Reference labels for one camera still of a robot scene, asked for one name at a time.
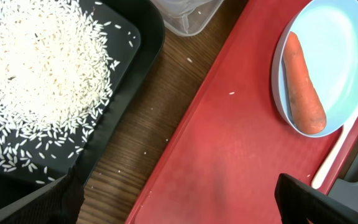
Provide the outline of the white rice pile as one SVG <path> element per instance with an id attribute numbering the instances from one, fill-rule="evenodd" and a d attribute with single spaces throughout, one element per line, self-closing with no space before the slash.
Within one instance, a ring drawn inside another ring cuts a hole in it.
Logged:
<path id="1" fill-rule="evenodd" d="M 0 137 L 33 140 L 91 132 L 88 117 L 112 97 L 117 60 L 104 25 L 81 1 L 0 0 Z"/>

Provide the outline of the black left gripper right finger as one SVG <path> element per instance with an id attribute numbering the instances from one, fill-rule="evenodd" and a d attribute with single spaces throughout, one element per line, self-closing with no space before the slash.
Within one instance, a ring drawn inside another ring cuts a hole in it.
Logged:
<path id="1" fill-rule="evenodd" d="M 357 224 L 358 212 L 281 173 L 275 187 L 275 201 L 283 224 Z"/>

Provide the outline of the orange carrot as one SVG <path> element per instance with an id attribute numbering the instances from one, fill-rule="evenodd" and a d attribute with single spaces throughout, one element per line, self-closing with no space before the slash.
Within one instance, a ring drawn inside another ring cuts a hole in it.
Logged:
<path id="1" fill-rule="evenodd" d="M 295 126 L 304 134 L 320 133 L 327 124 L 326 113 L 310 79 L 303 49 L 294 32 L 288 34 L 283 61 Z"/>

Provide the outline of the white plastic spoon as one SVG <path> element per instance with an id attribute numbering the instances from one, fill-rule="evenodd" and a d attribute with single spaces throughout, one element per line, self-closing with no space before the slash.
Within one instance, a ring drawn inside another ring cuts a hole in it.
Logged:
<path id="1" fill-rule="evenodd" d="M 313 177 L 313 180 L 311 181 L 311 186 L 314 189 L 319 189 L 329 170 L 331 169 L 337 155 L 339 154 L 339 151 L 342 148 L 342 145 L 344 144 L 344 141 L 346 140 L 350 130 L 352 129 L 356 119 L 358 118 L 358 105 L 356 109 L 353 111 L 349 119 L 343 124 L 342 126 L 342 132 L 335 143 L 334 147 L 331 149 L 323 163 L 321 164 L 320 168 L 317 170 L 315 176 Z"/>

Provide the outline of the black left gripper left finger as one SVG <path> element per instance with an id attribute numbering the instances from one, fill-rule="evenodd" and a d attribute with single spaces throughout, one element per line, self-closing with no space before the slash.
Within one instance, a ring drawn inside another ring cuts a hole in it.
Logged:
<path id="1" fill-rule="evenodd" d="M 0 223 L 76 223 L 85 200 L 76 166 L 38 191 L 0 209 Z"/>

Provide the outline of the light blue plate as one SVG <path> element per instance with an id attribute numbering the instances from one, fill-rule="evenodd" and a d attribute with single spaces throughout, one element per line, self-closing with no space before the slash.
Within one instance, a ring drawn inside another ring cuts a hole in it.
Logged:
<path id="1" fill-rule="evenodd" d="M 358 107 L 358 1 L 312 0 L 295 12 L 273 56 L 273 98 L 282 118 L 294 128 L 283 61 L 288 35 L 294 32 L 327 116 L 326 127 L 315 135 L 320 138 L 339 129 Z"/>

